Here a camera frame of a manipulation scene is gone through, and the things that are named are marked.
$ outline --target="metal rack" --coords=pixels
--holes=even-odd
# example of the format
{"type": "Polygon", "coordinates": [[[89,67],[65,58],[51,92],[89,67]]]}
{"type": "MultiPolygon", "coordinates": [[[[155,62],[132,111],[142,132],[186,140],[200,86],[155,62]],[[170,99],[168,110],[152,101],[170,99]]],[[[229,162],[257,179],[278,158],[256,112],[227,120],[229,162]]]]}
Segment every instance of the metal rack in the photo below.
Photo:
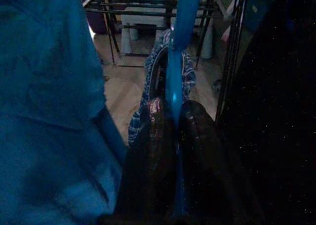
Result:
{"type": "Polygon", "coordinates": [[[222,110],[225,105],[225,100],[231,90],[234,76],[236,74],[237,57],[239,53],[241,28],[243,24],[246,1],[247,0],[235,0],[234,4],[233,21],[229,34],[229,44],[226,51],[221,90],[216,109],[216,124],[219,122],[222,110]]]}
{"type": "MultiPolygon", "coordinates": [[[[146,15],[146,16],[164,16],[167,17],[167,25],[170,28],[170,18],[175,17],[176,14],[172,13],[172,10],[177,6],[177,0],[87,0],[83,3],[83,7],[86,11],[90,12],[101,12],[104,14],[104,20],[108,31],[112,61],[115,63],[114,54],[113,54],[113,45],[116,49],[116,52],[119,56],[147,56],[148,54],[139,54],[139,53],[131,53],[131,54],[121,54],[119,50],[119,46],[117,40],[115,38],[115,15],[146,15]],[[150,8],[165,8],[165,13],[157,13],[157,12],[143,12],[143,11],[124,11],[125,7],[150,7],[150,8]]],[[[220,10],[225,18],[225,10],[223,9],[223,5],[220,0],[204,0],[199,3],[199,10],[203,11],[202,15],[198,15],[197,18],[201,19],[201,22],[196,28],[201,29],[196,57],[197,57],[197,65],[198,60],[201,55],[202,44],[206,34],[207,26],[209,25],[210,19],[212,18],[212,13],[215,10],[220,10]]],[[[136,26],[123,26],[123,28],[134,28],[136,26]]],[[[153,29],[153,30],[162,30],[165,28],[162,27],[153,27],[153,26],[139,26],[137,25],[137,29],[153,29]]]]}

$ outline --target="blue jacket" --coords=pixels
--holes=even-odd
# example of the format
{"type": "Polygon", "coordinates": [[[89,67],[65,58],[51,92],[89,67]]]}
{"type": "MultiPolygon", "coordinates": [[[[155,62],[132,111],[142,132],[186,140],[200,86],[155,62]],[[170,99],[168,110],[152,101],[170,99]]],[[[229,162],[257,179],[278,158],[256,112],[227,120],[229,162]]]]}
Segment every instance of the blue jacket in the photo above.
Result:
{"type": "Polygon", "coordinates": [[[80,0],[0,0],[0,224],[113,211],[126,147],[80,0]]]}

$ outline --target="plaid shirt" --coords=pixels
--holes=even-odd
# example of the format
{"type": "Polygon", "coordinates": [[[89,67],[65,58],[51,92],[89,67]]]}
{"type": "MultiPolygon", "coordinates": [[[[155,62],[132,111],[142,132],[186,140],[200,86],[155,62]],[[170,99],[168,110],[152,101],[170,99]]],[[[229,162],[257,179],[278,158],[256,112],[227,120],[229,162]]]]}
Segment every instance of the plaid shirt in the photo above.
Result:
{"type": "MultiPolygon", "coordinates": [[[[128,143],[131,145],[136,139],[140,131],[140,113],[144,105],[147,105],[149,99],[149,87],[151,81],[151,73],[153,70],[154,62],[158,54],[169,45],[171,30],[165,30],[159,40],[155,43],[155,46],[145,61],[146,80],[144,84],[144,91],[140,102],[139,109],[132,116],[130,125],[128,127],[128,143]]],[[[195,86],[196,76],[193,70],[193,65],[189,54],[186,51],[182,52],[182,101],[185,102],[189,99],[189,93],[192,87],[195,86]]]]}

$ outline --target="clothing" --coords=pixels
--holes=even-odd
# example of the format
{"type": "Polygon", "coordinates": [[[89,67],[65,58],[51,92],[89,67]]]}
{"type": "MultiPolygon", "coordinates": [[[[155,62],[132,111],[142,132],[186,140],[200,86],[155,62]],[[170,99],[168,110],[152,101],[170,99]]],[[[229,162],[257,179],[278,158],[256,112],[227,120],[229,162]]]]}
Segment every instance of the clothing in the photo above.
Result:
{"type": "MultiPolygon", "coordinates": [[[[152,73],[155,71],[154,66],[158,57],[160,57],[160,53],[169,46],[171,30],[165,30],[159,40],[155,43],[155,46],[148,56],[145,62],[145,71],[146,71],[146,80],[144,84],[144,91],[142,94],[142,99],[140,102],[139,109],[133,114],[130,125],[128,127],[128,143],[131,145],[139,131],[140,131],[140,114],[142,108],[151,100],[150,98],[150,85],[152,81],[156,79],[152,78],[152,73]]],[[[165,71],[166,64],[164,66],[160,66],[160,71],[165,71]]],[[[193,70],[192,60],[189,54],[186,51],[182,52],[182,101],[185,102],[189,100],[189,94],[191,89],[195,86],[196,76],[193,70]]]]}
{"type": "Polygon", "coordinates": [[[0,224],[110,214],[126,147],[80,0],[0,0],[0,224]]]}

